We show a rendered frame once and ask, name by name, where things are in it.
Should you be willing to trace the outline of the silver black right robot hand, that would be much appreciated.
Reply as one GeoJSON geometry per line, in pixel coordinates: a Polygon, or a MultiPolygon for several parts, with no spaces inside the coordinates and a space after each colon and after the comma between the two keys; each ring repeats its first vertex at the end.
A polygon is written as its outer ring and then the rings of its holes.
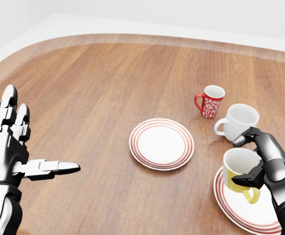
{"type": "Polygon", "coordinates": [[[274,207],[285,207],[285,152],[277,140],[269,133],[251,127],[240,134],[234,141],[234,147],[241,147],[254,142],[255,152],[261,157],[260,162],[249,173],[235,176],[232,181],[240,186],[269,189],[274,207]]]}

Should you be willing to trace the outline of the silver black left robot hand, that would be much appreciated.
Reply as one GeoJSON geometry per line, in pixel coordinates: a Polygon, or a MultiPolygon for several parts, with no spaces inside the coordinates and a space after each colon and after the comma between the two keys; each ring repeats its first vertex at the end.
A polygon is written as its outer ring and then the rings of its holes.
{"type": "Polygon", "coordinates": [[[22,178],[47,180],[80,171],[74,162],[29,159],[25,143],[31,134],[30,111],[25,103],[18,106],[17,100],[17,89],[7,85],[0,100],[0,184],[18,187],[22,178]]]}

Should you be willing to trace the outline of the yellow and white mug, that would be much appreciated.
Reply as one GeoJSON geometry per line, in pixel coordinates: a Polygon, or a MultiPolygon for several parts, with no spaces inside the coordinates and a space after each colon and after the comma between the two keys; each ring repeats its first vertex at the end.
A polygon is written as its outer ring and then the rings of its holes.
{"type": "Polygon", "coordinates": [[[243,193],[250,204],[258,201],[261,191],[253,187],[240,186],[232,181],[234,176],[248,174],[260,163],[260,156],[246,148],[232,148],[223,155],[223,182],[232,191],[243,193]]]}

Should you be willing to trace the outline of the plain white mug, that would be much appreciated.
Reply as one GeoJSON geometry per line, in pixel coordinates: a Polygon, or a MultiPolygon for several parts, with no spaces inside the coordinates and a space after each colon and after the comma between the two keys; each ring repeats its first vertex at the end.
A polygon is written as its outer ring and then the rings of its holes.
{"type": "Polygon", "coordinates": [[[256,127],[259,119],[260,115],[253,107],[246,104],[233,104],[228,109],[226,117],[216,122],[214,132],[233,142],[250,127],[256,127]]]}

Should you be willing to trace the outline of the white plate with red rings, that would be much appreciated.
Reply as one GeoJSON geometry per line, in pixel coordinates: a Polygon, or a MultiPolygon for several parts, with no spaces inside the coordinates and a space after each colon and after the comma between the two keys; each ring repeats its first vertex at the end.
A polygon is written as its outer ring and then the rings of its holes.
{"type": "Polygon", "coordinates": [[[174,170],[193,156],[194,140],[186,127],[166,118],[152,118],[138,124],[129,137],[133,157],[155,170],[174,170]]]}
{"type": "Polygon", "coordinates": [[[250,204],[242,193],[223,183],[223,168],[214,177],[214,196],[224,214],[237,226],[255,235],[281,235],[282,228],[272,205],[271,193],[261,188],[258,201],[250,204]]]}

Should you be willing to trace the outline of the red white patterned mug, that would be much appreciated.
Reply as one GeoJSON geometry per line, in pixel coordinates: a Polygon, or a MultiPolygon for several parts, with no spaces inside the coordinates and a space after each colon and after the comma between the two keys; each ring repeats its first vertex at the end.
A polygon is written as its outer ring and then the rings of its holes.
{"type": "Polygon", "coordinates": [[[225,90],[217,85],[208,85],[203,94],[196,94],[194,103],[204,118],[214,118],[225,96],[225,90]]]}

